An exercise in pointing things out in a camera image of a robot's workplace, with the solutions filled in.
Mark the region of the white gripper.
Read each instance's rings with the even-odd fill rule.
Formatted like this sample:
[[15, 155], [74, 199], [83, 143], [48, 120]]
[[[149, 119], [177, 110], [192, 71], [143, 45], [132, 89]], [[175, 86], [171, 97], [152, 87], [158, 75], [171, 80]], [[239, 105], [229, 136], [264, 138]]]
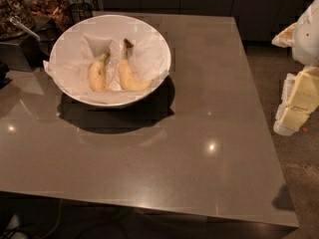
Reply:
[[314, 0], [299, 17], [277, 34], [271, 44], [292, 47], [295, 61], [305, 65], [297, 75], [288, 74], [284, 80], [281, 104], [273, 130], [290, 136], [297, 132], [319, 107], [319, 0]]

